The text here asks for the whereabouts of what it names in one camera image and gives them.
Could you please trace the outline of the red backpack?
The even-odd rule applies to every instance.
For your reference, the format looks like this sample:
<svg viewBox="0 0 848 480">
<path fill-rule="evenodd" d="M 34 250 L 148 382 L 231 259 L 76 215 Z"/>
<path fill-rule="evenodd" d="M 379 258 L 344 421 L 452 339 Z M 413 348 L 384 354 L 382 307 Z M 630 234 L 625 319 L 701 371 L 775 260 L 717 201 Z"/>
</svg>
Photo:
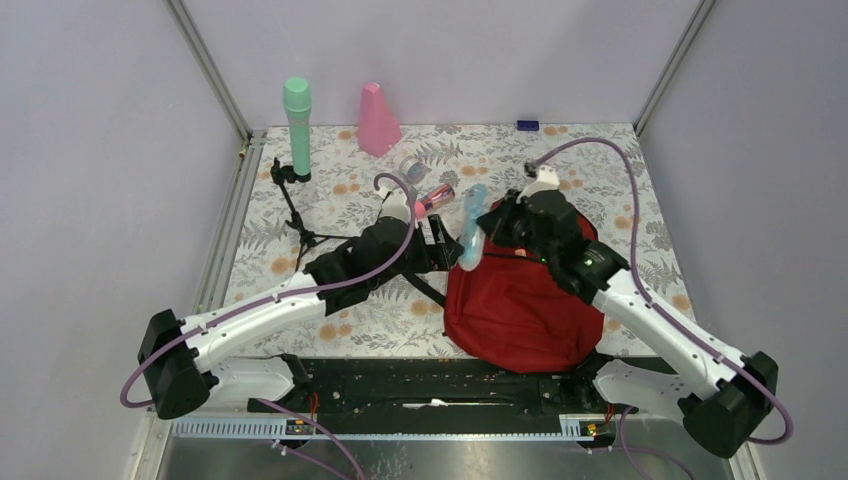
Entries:
<svg viewBox="0 0 848 480">
<path fill-rule="evenodd" d="M 579 366 L 604 332 L 604 315 L 562 291 L 540 257 L 487 240 L 472 271 L 448 275 L 445 295 L 406 280 L 443 310 L 444 335 L 465 353 L 517 373 Z"/>
</svg>

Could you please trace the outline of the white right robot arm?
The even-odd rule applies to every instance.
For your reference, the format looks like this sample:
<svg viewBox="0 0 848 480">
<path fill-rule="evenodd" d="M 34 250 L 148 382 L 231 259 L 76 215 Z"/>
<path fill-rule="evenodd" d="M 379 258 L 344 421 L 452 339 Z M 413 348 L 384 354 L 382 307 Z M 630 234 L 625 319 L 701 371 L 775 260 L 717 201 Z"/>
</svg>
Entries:
<svg viewBox="0 0 848 480">
<path fill-rule="evenodd" d="M 652 410 L 682 425 L 707 452 L 729 459 L 775 408 L 776 361 L 764 352 L 747 355 L 651 299 L 621 255 L 583 232 L 577 210 L 559 191 L 511 190 L 475 224 L 494 245 L 541 260 L 558 287 L 620 321 L 673 370 L 610 360 L 575 382 L 583 410 L 597 412 L 609 402 Z"/>
</svg>

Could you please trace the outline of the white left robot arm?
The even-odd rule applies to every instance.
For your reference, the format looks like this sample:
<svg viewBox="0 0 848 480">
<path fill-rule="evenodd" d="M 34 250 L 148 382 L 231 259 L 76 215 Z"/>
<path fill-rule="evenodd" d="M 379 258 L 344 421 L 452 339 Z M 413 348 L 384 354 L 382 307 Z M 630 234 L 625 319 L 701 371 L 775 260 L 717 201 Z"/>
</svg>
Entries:
<svg viewBox="0 0 848 480">
<path fill-rule="evenodd" d="M 290 324 L 323 320 L 365 302 L 396 276 L 448 271 L 462 243 L 431 215 L 415 227 L 383 216 L 359 236 L 307 263 L 289 280 L 218 310 L 178 318 L 153 315 L 137 354 L 151 407 L 163 420 L 187 415 L 211 400 L 275 400 L 296 411 L 310 385 L 281 358 L 240 358 L 238 352 Z"/>
</svg>

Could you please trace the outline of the pink capped tube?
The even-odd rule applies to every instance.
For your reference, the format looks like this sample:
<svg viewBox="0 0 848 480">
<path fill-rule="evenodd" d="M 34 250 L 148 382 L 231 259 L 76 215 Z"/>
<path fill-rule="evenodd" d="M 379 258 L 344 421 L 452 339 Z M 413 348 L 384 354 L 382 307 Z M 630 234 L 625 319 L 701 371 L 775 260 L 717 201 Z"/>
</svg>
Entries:
<svg viewBox="0 0 848 480">
<path fill-rule="evenodd" d="M 441 184 L 416 201 L 414 207 L 415 217 L 418 220 L 424 219 L 436 209 L 453 201 L 454 198 L 454 188 L 447 183 Z"/>
</svg>

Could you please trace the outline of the clear glitter jar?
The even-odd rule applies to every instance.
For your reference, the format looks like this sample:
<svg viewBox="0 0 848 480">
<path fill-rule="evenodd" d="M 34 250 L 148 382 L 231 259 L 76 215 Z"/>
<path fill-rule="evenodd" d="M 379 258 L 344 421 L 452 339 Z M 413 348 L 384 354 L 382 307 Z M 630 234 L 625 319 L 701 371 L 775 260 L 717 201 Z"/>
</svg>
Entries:
<svg viewBox="0 0 848 480">
<path fill-rule="evenodd" d="M 431 169 L 414 156 L 408 156 L 401 161 L 398 171 L 409 184 L 416 185 L 427 176 Z"/>
</svg>

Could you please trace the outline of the small blue block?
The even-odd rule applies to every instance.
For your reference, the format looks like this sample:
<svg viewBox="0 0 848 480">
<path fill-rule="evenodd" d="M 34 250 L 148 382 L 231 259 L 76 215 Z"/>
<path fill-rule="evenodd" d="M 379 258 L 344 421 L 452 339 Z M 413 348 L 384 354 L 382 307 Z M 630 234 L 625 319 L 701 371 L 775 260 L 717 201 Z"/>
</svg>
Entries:
<svg viewBox="0 0 848 480">
<path fill-rule="evenodd" d="M 517 120 L 516 129 L 519 131 L 539 131 L 540 123 L 536 120 Z"/>
</svg>

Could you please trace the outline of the pink cone block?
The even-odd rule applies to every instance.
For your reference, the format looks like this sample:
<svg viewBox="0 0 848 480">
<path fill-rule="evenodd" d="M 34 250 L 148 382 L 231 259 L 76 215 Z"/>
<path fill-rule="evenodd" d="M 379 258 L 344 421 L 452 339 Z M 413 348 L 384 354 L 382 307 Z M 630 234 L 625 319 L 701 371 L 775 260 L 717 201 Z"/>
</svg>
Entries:
<svg viewBox="0 0 848 480">
<path fill-rule="evenodd" d="M 366 83 L 360 95 L 358 145 L 374 156 L 385 156 L 403 137 L 383 90 L 376 82 Z"/>
</svg>

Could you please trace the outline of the floral table mat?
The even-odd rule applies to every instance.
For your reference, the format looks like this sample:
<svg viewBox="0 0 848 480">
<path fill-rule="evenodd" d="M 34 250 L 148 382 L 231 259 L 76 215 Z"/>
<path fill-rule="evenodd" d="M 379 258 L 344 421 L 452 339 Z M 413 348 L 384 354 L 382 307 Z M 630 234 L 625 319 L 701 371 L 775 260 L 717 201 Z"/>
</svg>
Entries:
<svg viewBox="0 0 848 480">
<path fill-rule="evenodd" d="M 290 211 L 270 175 L 274 157 L 289 158 L 288 130 L 273 127 L 261 139 L 226 304 L 283 283 L 312 259 L 311 253 L 297 259 L 298 236 L 285 225 Z M 647 287 L 681 313 L 692 312 L 638 140 L 626 123 L 549 124 L 535 132 L 506 124 L 407 126 L 401 142 L 381 158 L 359 148 L 358 133 L 351 126 L 316 127 L 311 140 L 312 179 L 288 188 L 309 229 L 359 234 L 380 208 L 374 177 L 383 171 L 398 172 L 408 156 L 431 169 L 417 185 L 419 192 L 447 183 L 463 195 L 473 185 L 483 184 L 490 200 L 523 187 L 524 164 L 545 157 L 558 172 L 560 190 L 593 223 L 600 239 L 622 255 L 636 249 L 639 275 Z M 441 308 L 406 280 L 395 278 L 362 304 L 324 320 L 286 326 L 245 349 L 248 356 L 277 353 L 458 357 L 461 350 L 443 333 Z"/>
</svg>

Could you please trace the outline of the black mini tripod stand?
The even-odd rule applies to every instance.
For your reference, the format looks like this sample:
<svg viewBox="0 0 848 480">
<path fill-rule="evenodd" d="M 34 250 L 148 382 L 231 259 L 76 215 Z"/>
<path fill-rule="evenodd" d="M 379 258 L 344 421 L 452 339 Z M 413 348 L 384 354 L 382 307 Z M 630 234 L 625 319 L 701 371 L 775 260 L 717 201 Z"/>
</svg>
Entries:
<svg viewBox="0 0 848 480">
<path fill-rule="evenodd" d="M 292 196 L 288 190 L 289 184 L 307 183 L 311 180 L 311 175 L 300 175 L 295 172 L 293 165 L 283 165 L 278 157 L 272 160 L 270 168 L 271 179 L 277 185 L 290 211 L 290 219 L 285 221 L 285 225 L 293 229 L 298 234 L 299 252 L 298 260 L 301 260 L 306 253 L 315 247 L 330 241 L 330 240 L 352 240 L 351 236 L 322 234 L 309 229 L 304 223 L 303 217 L 299 210 L 295 207 Z"/>
</svg>

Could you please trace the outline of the green toy microphone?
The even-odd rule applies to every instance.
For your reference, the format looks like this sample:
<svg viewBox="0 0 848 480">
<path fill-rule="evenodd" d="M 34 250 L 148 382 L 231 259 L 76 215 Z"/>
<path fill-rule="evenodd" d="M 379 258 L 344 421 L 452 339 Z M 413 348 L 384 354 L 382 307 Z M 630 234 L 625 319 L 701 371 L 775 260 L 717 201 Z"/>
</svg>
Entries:
<svg viewBox="0 0 848 480">
<path fill-rule="evenodd" d="M 311 178 L 310 116 L 312 91 L 302 77 L 290 77 L 283 86 L 283 108 L 289 127 L 294 175 L 301 181 Z"/>
</svg>

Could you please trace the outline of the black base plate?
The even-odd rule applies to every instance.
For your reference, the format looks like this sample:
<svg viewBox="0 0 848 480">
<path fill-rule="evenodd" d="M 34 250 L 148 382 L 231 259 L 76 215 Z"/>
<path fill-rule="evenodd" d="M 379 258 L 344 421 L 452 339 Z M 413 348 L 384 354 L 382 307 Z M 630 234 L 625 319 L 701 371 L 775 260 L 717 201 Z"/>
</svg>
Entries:
<svg viewBox="0 0 848 480">
<path fill-rule="evenodd" d="M 298 358 L 278 405 L 314 412 L 337 435 L 521 435 L 562 431 L 561 415 L 603 418 L 592 380 L 611 356 L 559 373 L 520 374 L 477 359 Z"/>
</svg>

